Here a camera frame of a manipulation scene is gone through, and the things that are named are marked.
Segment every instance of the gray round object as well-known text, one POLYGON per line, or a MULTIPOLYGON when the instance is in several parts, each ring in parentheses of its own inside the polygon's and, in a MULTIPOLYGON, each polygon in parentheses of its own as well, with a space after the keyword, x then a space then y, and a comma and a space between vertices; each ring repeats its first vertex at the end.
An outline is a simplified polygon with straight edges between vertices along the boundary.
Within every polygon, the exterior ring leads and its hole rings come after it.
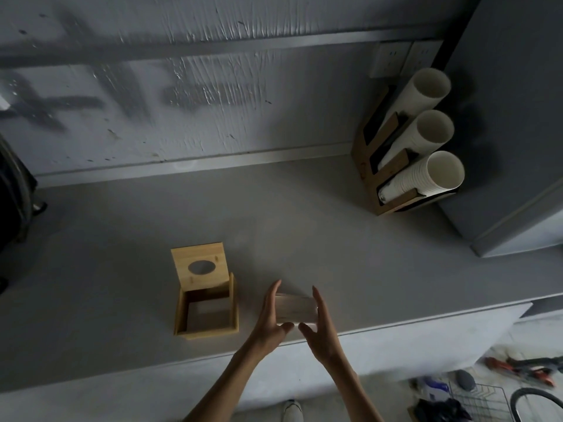
POLYGON ((455 382, 462 390, 473 391, 475 389, 475 379, 465 370, 455 371, 455 382))

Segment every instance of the paper cup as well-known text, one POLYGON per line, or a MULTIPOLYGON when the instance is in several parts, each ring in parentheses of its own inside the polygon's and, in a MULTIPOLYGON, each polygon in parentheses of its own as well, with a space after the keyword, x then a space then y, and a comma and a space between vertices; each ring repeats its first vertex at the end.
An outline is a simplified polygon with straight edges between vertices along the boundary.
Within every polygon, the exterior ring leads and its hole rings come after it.
POLYGON ((418 70, 398 95, 385 114, 385 121, 392 113, 415 117, 431 110, 452 90, 452 82, 442 71, 434 68, 418 70))
POLYGON ((458 157, 451 152, 436 151, 400 171, 379 190, 379 199, 388 203, 413 188, 430 197, 457 188, 464 178, 465 169, 458 157))
POLYGON ((454 130, 454 123, 446 114, 436 110, 424 111, 391 144, 377 168, 385 166, 402 149, 410 149, 421 156, 432 154, 452 139, 454 130))

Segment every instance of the person's right hand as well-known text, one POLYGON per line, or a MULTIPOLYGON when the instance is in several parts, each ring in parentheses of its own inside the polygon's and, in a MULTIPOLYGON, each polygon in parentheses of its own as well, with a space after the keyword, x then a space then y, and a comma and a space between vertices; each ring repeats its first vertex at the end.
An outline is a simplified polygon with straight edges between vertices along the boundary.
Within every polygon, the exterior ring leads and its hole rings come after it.
POLYGON ((330 318, 330 314, 328 313, 327 305, 314 286, 313 297, 317 302, 319 312, 317 331, 314 332, 311 327, 303 323, 299 324, 299 330, 303 333, 315 358, 327 369, 332 369, 334 366, 346 363, 347 359, 340 346, 340 340, 338 340, 338 335, 330 318))

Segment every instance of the box lid with oval hole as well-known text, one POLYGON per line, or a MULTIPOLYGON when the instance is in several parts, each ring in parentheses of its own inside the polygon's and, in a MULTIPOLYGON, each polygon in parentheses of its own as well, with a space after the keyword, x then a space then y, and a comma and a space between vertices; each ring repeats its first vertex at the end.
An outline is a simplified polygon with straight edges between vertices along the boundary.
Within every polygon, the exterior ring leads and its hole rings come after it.
POLYGON ((207 289, 229 282, 223 243, 172 249, 183 291, 207 289))

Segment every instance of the hand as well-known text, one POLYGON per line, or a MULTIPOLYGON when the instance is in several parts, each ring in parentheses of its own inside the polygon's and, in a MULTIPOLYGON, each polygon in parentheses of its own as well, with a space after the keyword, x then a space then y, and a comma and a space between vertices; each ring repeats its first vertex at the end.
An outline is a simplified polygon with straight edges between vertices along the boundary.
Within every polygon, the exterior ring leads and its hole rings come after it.
POLYGON ((262 312, 256 322, 256 326, 244 344, 244 347, 257 358, 262 360, 266 355, 278 347, 285 335, 294 327, 293 323, 284 323, 281 326, 276 324, 276 292, 282 283, 281 280, 273 283, 266 296, 262 312))
POLYGON ((314 286, 313 297, 317 302, 319 312, 317 331, 314 332, 311 327, 303 323, 299 324, 299 330, 303 333, 315 358, 329 370, 333 369, 335 366, 346 364, 348 360, 340 346, 340 340, 338 340, 338 335, 330 318, 327 305, 314 286))

